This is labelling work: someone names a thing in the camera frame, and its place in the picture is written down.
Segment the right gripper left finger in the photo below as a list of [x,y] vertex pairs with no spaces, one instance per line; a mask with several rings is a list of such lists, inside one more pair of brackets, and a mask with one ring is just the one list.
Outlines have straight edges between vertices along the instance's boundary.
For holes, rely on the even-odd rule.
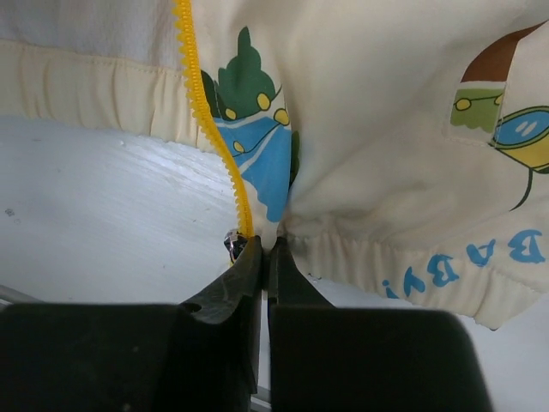
[[258,381],[262,246],[177,305],[13,304],[4,411],[247,411]]

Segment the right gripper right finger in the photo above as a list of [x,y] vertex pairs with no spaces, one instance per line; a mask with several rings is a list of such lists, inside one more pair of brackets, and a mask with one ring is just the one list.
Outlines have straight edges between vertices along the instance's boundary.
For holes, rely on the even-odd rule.
[[490,411],[469,335],[452,314],[338,308],[278,239],[268,267],[275,411]]

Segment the cream dinosaur print hooded jacket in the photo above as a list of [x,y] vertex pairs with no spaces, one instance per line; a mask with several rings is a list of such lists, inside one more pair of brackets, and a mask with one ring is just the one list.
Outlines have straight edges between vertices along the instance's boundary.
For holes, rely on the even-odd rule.
[[1,112],[212,148],[314,276],[491,329],[548,291],[545,1],[4,1]]

